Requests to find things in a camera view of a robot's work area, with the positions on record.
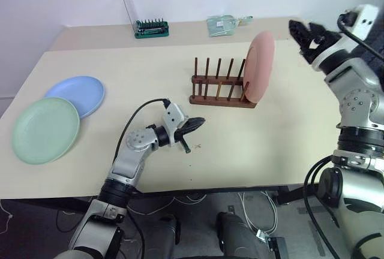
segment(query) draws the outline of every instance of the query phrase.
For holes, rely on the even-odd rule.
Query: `wooden peg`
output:
[[[206,59],[205,79],[208,78],[209,57]]]
[[[244,87],[244,89],[243,89],[243,91],[242,91],[242,94],[241,94],[241,97],[240,97],[240,101],[243,101],[243,100],[244,100],[245,92],[247,91],[249,85],[250,85],[250,82],[247,81],[247,83],[245,84],[245,87]]]
[[[199,82],[199,96],[202,96],[203,82]]]
[[[229,69],[228,69],[228,73],[227,73],[227,79],[229,78],[229,74],[230,74],[230,71],[232,69],[232,64],[233,64],[233,58],[230,60]]]
[[[218,72],[220,71],[220,64],[221,64],[221,58],[218,59],[217,70],[216,70],[216,79],[218,77]]]
[[[229,91],[229,94],[228,94],[228,98],[227,98],[228,101],[230,101],[230,98],[232,97],[233,88],[235,88],[235,84],[234,83],[232,83],[232,86],[230,88],[230,91]]]
[[[221,89],[221,82],[219,82],[218,86],[217,86],[217,92],[216,92],[216,100],[218,100],[218,97],[220,95],[220,89]]]
[[[245,59],[242,60],[242,64],[241,64],[241,67],[240,67],[240,72],[239,72],[239,75],[238,75],[238,80],[240,79],[241,77],[241,73],[242,73],[242,70],[244,68],[244,64],[245,64]]]
[[[194,58],[194,78],[197,77],[197,57]]]
[[[209,83],[208,81],[205,83],[204,100],[206,100],[206,95],[208,93],[208,85],[209,85],[208,83]]]

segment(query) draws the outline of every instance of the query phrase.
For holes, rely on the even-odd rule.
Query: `pink plate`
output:
[[[259,33],[252,41],[244,66],[243,87],[249,82],[245,96],[258,103],[269,85],[274,61],[275,40],[270,31]]]

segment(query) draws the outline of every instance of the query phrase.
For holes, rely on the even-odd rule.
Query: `plate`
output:
[[[245,97],[258,103],[269,85],[274,61],[275,40],[272,33],[263,31],[252,41],[244,66],[243,87],[249,82]]]
[[[62,98],[44,98],[29,106],[13,127],[12,148],[28,164],[52,162],[75,141],[80,127],[76,108]]]
[[[76,76],[54,85],[45,97],[60,97],[72,103],[80,118],[92,114],[104,98],[104,86],[91,76]]]

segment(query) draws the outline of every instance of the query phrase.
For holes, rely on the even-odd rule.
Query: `white cable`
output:
[[[6,233],[6,232],[8,231],[8,223],[10,222],[10,219],[13,218],[13,215],[12,215],[10,212],[6,211],[6,210],[2,207],[1,199],[0,199],[0,208],[1,208],[1,210],[3,210],[6,214],[8,214],[7,223],[5,223],[5,230],[2,231],[2,232],[0,232],[0,235],[1,235],[1,234],[4,234],[4,233]]]
[[[88,203],[92,201],[94,197],[93,196],[90,196],[89,199],[88,199]],[[62,211],[62,213],[66,214],[66,215],[75,215],[76,213],[75,212],[66,212],[66,211]]]
[[[184,204],[184,205],[195,205],[195,204],[199,204],[201,201],[203,201],[204,199],[205,199],[205,197],[206,197],[206,195],[204,195],[202,198],[200,198],[199,200],[196,200],[196,201],[194,201],[194,202],[191,202],[191,203],[188,203],[188,202],[184,202],[184,201],[182,201],[182,200],[180,200],[180,199],[177,199],[176,197],[175,197],[175,201],[177,201],[177,202],[179,202],[179,203],[181,203],[181,204]]]
[[[127,209],[128,209],[129,211],[135,213],[135,214],[138,214],[138,215],[149,216],[149,215],[155,214],[156,212],[159,212],[160,210],[163,210],[164,208],[170,206],[174,201],[175,201],[175,198],[173,197],[172,200],[171,200],[168,204],[166,204],[166,205],[164,205],[163,207],[160,207],[159,209],[156,209],[156,210],[154,210],[154,211],[152,211],[152,212],[149,212],[149,213],[138,212],[138,211],[136,211],[136,210],[133,210],[129,205],[127,205]]]
[[[245,216],[245,221],[247,222],[247,225],[249,226],[249,228],[254,232],[254,233],[257,233],[258,230],[260,231],[263,231],[265,233],[268,233],[268,234],[272,234],[273,232],[276,231],[277,229],[277,223],[278,223],[278,219],[277,219],[277,209],[276,209],[276,205],[275,203],[273,202],[272,198],[268,195],[267,192],[261,192],[265,197],[267,197],[268,201],[269,201],[269,204],[271,205],[272,207],[272,211],[274,213],[274,224],[273,226],[268,229],[268,230],[262,230],[261,228],[255,226],[253,224],[253,222],[249,219],[248,217],[248,214],[247,214],[247,211],[245,209],[245,200],[244,200],[244,192],[242,193],[242,195],[240,193],[238,193],[239,195],[239,198],[240,198],[240,201],[241,201],[241,204],[242,204],[242,208],[243,208],[243,211],[244,211],[244,216]]]
[[[159,212],[159,211],[165,209],[166,207],[170,206],[174,201],[177,201],[177,202],[179,202],[181,204],[184,204],[184,205],[195,205],[195,204],[199,204],[201,201],[203,201],[205,199],[205,197],[206,197],[206,195],[204,195],[202,198],[200,198],[198,200],[194,200],[194,201],[191,200],[191,201],[193,201],[191,203],[184,202],[184,201],[182,201],[180,199],[177,199],[176,197],[173,197],[172,200],[169,203],[167,203],[163,207],[160,207],[159,209],[156,209],[156,210],[154,210],[152,212],[149,212],[149,213],[142,213],[142,212],[136,211],[136,210],[132,209],[132,207],[130,207],[129,205],[127,205],[127,209],[129,211],[131,211],[132,213],[135,213],[135,214],[138,214],[138,215],[149,216],[149,215],[153,215],[156,212]]]
[[[205,197],[206,195],[204,195],[203,197],[199,198],[199,199],[192,199],[191,197],[189,196],[186,196],[189,200],[191,200],[192,202],[201,202]]]
[[[66,215],[74,215],[74,214],[76,214],[74,212],[66,212],[66,211],[62,211],[62,213],[66,214]]]

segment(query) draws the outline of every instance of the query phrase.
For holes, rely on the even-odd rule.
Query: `green plate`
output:
[[[44,98],[17,118],[12,148],[25,163],[52,162],[69,150],[79,128],[79,114],[72,103],[62,98]]]

